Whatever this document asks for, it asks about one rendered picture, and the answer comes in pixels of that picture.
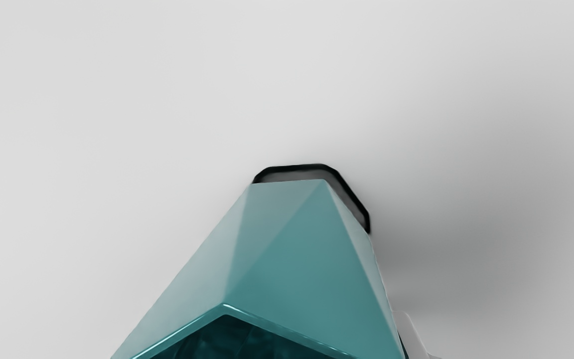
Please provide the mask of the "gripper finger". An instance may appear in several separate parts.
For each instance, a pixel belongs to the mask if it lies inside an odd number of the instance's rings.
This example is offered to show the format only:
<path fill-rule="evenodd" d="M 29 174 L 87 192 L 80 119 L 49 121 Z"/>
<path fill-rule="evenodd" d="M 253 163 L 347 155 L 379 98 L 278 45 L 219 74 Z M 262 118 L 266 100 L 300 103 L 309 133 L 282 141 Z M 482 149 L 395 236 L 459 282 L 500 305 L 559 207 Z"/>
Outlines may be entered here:
<path fill-rule="evenodd" d="M 442 359 L 428 352 L 410 316 L 404 311 L 392 311 L 397 333 L 408 359 Z"/>

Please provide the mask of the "teal faceted mug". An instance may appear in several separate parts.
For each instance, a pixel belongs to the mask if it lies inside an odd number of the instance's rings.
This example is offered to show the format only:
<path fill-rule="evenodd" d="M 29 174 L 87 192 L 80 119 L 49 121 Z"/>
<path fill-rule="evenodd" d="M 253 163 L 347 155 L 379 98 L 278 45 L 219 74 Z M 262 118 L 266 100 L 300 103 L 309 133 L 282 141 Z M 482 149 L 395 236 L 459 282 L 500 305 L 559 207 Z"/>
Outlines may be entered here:
<path fill-rule="evenodd" d="M 251 184 L 111 359 L 410 359 L 369 235 L 323 180 Z"/>

